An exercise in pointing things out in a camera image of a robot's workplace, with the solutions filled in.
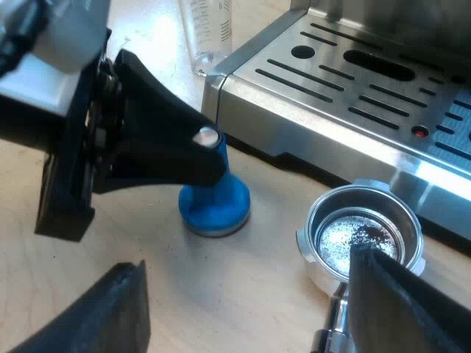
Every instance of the portafilter basket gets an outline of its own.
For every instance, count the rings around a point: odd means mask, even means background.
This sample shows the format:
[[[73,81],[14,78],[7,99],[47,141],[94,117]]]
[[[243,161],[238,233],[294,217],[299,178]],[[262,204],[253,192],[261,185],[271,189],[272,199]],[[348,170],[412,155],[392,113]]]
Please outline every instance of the portafilter basket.
[[[312,282],[331,296],[325,329],[312,352],[354,352],[347,328],[350,247],[372,243],[416,275],[425,268],[423,236],[411,209],[375,180],[356,180],[321,196],[297,243]]]

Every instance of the stainless steel surface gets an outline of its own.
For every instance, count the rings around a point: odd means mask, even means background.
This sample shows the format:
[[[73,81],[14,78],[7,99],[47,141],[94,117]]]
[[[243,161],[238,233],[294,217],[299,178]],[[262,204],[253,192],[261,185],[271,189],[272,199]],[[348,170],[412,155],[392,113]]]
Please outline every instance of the stainless steel surface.
[[[219,133],[209,126],[204,126],[195,136],[193,136],[193,141],[198,143],[200,146],[208,147],[210,149],[218,144]]]
[[[411,271],[423,253],[422,231],[415,214],[389,192],[387,185],[365,180],[333,189],[317,199],[297,241],[309,277],[322,290],[328,277],[319,275],[323,272],[317,268],[332,277],[329,288],[337,281],[348,282],[350,247],[355,243],[373,242]]]
[[[341,283],[337,291],[330,297],[330,309],[325,318],[324,328],[349,335],[347,314],[348,285]]]
[[[348,335],[321,329],[316,332],[311,353],[355,353],[355,344]]]
[[[289,10],[241,48],[234,51],[226,60],[217,65],[206,76],[205,92],[202,100],[202,113],[207,118],[214,122],[217,121],[219,92],[226,78],[306,13],[307,9]]]
[[[355,344],[348,331],[348,285],[341,283],[330,298],[324,329],[316,332],[311,352],[354,353]]]
[[[471,90],[462,83],[471,80],[469,64],[319,15],[311,8],[224,80],[212,94],[220,127],[350,182],[387,182],[417,215],[471,239]],[[294,57],[295,46],[315,55]],[[375,64],[388,60],[384,74],[344,59],[351,50]],[[414,78],[404,81],[410,70]],[[417,126],[428,135],[417,137]]]
[[[432,46],[458,55],[470,53],[468,0],[317,0],[312,1],[311,9],[402,43]]]

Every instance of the plastic measuring cup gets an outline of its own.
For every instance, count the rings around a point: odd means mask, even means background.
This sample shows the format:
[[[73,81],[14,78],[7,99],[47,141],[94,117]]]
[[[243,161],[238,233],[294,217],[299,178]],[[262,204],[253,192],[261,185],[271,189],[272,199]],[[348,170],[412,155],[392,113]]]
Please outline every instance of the plastic measuring cup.
[[[191,69],[206,74],[232,52],[232,0],[180,0]]]

